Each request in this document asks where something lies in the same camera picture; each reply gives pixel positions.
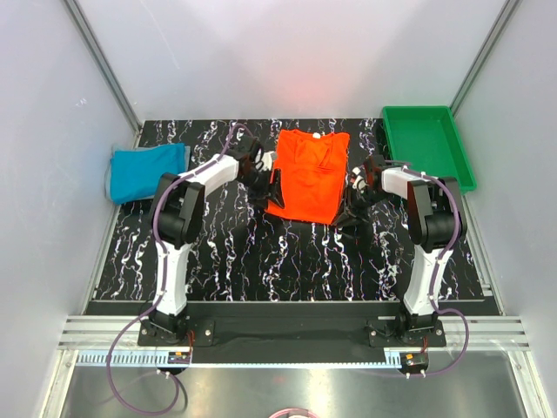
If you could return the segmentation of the orange t shirt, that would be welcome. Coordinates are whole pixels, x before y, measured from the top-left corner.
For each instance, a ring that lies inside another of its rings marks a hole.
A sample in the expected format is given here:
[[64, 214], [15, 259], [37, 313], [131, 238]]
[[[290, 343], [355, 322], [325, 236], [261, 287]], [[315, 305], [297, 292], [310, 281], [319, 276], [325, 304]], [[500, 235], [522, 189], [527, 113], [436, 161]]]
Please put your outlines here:
[[330, 225], [345, 188], [349, 143], [346, 132], [318, 136], [281, 131], [273, 166], [280, 170], [284, 206], [269, 203], [266, 211], [282, 219]]

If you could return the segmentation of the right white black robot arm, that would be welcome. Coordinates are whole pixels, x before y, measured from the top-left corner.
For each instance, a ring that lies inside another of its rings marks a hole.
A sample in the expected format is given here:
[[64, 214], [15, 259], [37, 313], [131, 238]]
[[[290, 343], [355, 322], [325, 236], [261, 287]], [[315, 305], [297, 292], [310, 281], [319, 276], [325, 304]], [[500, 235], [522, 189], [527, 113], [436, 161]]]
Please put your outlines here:
[[352, 170], [332, 224], [344, 228], [368, 220], [369, 209], [397, 196], [406, 202], [407, 228], [414, 244], [411, 278], [392, 320], [369, 325], [370, 335], [384, 342], [421, 345], [439, 334], [441, 281], [457, 242], [467, 231], [457, 179], [416, 172], [401, 161], [368, 157]]

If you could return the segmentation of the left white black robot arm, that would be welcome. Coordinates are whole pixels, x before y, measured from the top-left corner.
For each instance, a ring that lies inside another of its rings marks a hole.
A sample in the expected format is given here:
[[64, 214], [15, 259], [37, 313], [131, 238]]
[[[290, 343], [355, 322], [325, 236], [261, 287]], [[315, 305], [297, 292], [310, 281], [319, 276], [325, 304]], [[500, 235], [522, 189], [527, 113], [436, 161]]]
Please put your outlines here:
[[255, 138], [215, 154], [199, 167], [164, 174], [151, 205], [150, 217], [158, 256], [156, 296], [140, 314], [141, 334], [177, 345], [192, 340], [186, 315], [186, 274], [189, 254], [201, 232], [205, 199], [218, 188], [238, 182], [251, 202], [268, 207], [285, 205], [275, 151], [265, 151]]

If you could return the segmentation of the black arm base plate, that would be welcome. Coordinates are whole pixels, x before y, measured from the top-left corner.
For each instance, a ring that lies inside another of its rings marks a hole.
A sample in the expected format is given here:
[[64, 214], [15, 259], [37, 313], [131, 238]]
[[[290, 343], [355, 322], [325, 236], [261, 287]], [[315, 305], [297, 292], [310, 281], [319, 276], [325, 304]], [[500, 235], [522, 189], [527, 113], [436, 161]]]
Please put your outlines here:
[[232, 340], [354, 342], [370, 347], [445, 347], [435, 313], [424, 320], [398, 301], [191, 302], [176, 318], [151, 313], [140, 322], [141, 346], [192, 342], [210, 347]]

